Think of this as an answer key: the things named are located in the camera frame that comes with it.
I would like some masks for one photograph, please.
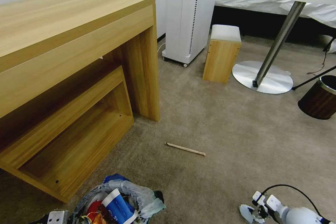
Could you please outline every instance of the floor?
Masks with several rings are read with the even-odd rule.
[[[242,40],[238,62],[262,61],[272,43],[249,36]],[[233,77],[227,85],[207,82],[202,80],[205,56],[203,50],[183,68],[159,55],[160,122],[135,115],[134,126],[68,204],[0,171],[1,222],[29,223],[56,208],[72,211],[86,192],[114,173],[163,192],[167,209],[151,223],[244,223],[238,206],[250,204],[256,190],[277,183],[298,187],[335,221],[336,115],[317,120],[297,107],[313,83],[268,95]],[[320,48],[286,43],[274,63],[298,84],[322,60]],[[335,64],[336,55],[328,55],[326,69]],[[165,141],[206,157],[165,146]],[[272,193],[284,204],[312,209],[290,188]]]

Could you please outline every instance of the trash can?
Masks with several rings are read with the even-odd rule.
[[[336,112],[336,76],[320,77],[297,104],[311,117],[329,119]]]

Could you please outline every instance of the round white table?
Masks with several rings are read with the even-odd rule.
[[[294,4],[272,44],[264,62],[244,61],[234,65],[232,74],[244,86],[271,94],[285,93],[293,87],[289,72],[283,71],[272,63],[281,45],[286,40],[306,3],[336,5],[336,0],[292,0]]]

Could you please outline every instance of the blue cup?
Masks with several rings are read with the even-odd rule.
[[[118,224],[131,224],[138,216],[138,211],[124,201],[117,188],[103,200],[102,204]]]

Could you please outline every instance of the white bedsheet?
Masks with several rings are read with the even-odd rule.
[[[289,0],[216,0],[215,5],[287,15],[293,2]],[[301,16],[336,28],[336,6],[307,3]]]

